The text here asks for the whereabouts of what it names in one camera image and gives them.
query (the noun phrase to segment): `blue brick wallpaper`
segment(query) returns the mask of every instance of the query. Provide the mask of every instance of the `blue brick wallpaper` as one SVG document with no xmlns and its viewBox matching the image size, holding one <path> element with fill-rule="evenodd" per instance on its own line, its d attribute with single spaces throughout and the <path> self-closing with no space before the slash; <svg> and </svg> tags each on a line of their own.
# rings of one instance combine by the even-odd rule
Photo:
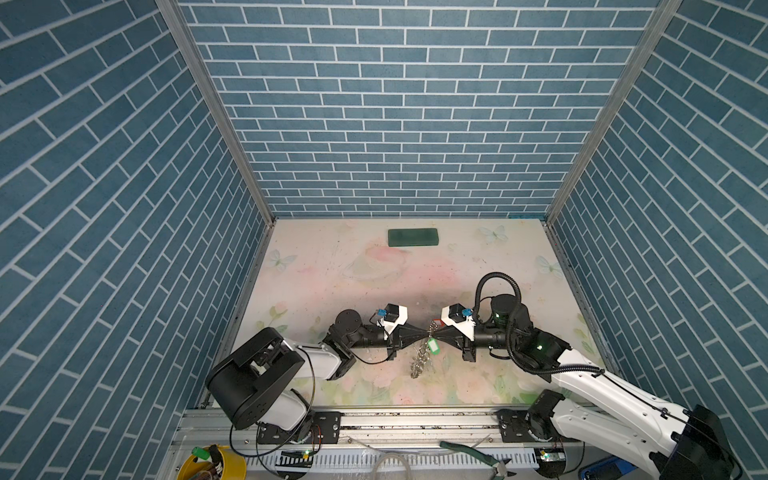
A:
<svg viewBox="0 0 768 480">
<path fill-rule="evenodd" d="M 768 478 L 768 2 L 684 0 L 554 228 L 629 379 Z"/>
<path fill-rule="evenodd" d="M 182 0 L 278 217 L 542 216 L 657 0 Z"/>
<path fill-rule="evenodd" d="M 0 478 L 157 471 L 258 215 L 152 0 L 0 2 Z"/>
</svg>

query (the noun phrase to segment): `blue object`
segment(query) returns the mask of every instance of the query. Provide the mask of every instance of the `blue object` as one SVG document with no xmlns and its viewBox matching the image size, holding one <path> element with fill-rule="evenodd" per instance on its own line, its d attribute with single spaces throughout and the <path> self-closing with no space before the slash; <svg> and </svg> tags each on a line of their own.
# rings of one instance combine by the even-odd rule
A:
<svg viewBox="0 0 768 480">
<path fill-rule="evenodd" d="M 630 462 L 616 456 L 610 456 L 582 468 L 579 470 L 578 477 L 580 480 L 592 480 L 593 478 L 616 480 L 636 469 L 637 467 Z"/>
</svg>

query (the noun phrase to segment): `tool handle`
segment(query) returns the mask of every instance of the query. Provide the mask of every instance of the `tool handle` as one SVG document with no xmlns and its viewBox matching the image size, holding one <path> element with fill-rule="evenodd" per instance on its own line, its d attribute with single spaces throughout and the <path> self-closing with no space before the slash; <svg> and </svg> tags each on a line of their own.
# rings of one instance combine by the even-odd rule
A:
<svg viewBox="0 0 768 480">
<path fill-rule="evenodd" d="M 485 453 L 480 452 L 479 450 L 475 450 L 472 447 L 468 447 L 467 445 L 461 445 L 459 443 L 451 443 L 451 442 L 440 442 L 440 447 L 443 449 L 466 453 L 467 455 L 473 458 L 476 458 L 480 462 L 483 462 L 486 465 L 491 467 L 495 466 L 498 463 L 497 459 L 491 457 L 490 455 L 486 455 Z"/>
</svg>

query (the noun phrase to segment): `green handle pliers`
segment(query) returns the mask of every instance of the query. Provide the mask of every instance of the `green handle pliers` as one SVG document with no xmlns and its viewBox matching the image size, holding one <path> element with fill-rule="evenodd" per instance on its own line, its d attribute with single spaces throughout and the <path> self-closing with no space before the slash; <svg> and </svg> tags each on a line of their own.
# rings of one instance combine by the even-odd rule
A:
<svg viewBox="0 0 768 480">
<path fill-rule="evenodd" d="M 468 447 L 467 445 L 462 445 L 460 443 L 440 442 L 440 448 L 453 450 L 454 452 L 466 453 L 467 455 L 476 458 L 480 462 L 483 462 L 486 465 L 492 467 L 496 471 L 496 474 L 491 480 L 505 480 L 507 477 L 517 475 L 514 472 L 507 472 L 507 465 L 504 462 L 500 462 L 490 455 L 486 455 L 485 453 L 480 452 L 479 450 L 475 450 L 472 447 Z"/>
</svg>

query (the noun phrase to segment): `green key tag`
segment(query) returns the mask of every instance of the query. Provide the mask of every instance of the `green key tag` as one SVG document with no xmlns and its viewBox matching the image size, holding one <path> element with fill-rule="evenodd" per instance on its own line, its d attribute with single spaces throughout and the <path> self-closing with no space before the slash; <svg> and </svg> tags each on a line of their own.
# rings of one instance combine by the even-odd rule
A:
<svg viewBox="0 0 768 480">
<path fill-rule="evenodd" d="M 429 337 L 429 340 L 427 340 L 427 348 L 429 348 L 429 352 L 431 352 L 432 355 L 440 353 L 440 345 L 438 345 L 437 340 L 432 337 Z"/>
</svg>

